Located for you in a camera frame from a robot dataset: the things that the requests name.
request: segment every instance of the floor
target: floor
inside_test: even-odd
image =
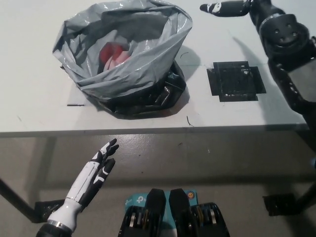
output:
[[[196,189],[215,202],[231,237],[314,237],[316,207],[269,217],[262,196],[302,194],[315,179],[314,152],[292,132],[0,139],[0,176],[28,203],[62,199],[85,163],[113,137],[120,149],[104,187],[78,218],[74,237],[115,237],[125,199],[151,188]],[[0,197],[0,236],[32,237],[32,224]]]

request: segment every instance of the robotic hand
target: robotic hand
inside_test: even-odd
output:
[[[200,9],[219,17],[250,14],[269,59],[270,72],[292,110],[316,134],[316,38],[271,0],[225,1]]]
[[[116,139],[108,142],[84,166],[72,187],[64,204],[53,212],[46,224],[37,233],[37,237],[70,237],[77,226],[77,215],[92,201],[115,165],[115,160],[107,159],[119,148]]]

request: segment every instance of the black robotic arm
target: black robotic arm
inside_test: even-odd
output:
[[[316,134],[316,38],[271,0],[225,1],[200,9],[218,17],[250,14],[269,59],[270,72],[290,108]]]

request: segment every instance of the white robotic hand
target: white robotic hand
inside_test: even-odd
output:
[[[71,236],[77,226],[77,215],[90,204],[115,165],[113,158],[107,158],[119,148],[115,145],[116,142],[116,139],[108,142],[84,166],[64,204],[49,216],[47,224],[42,226],[37,237]]]

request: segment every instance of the white table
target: white table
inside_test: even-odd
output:
[[[205,0],[171,2],[187,11],[194,22],[176,58],[187,79],[189,102],[184,107],[179,102],[169,112],[180,111],[165,118],[124,120],[93,106],[68,107],[73,82],[52,56],[63,21],[94,0],[2,0],[0,137],[306,128],[273,81],[249,15],[217,18],[200,11]],[[295,13],[316,35],[316,1],[273,2]],[[267,94],[258,95],[259,101],[254,102],[220,103],[211,94],[206,68],[222,61],[249,61],[258,66]]]

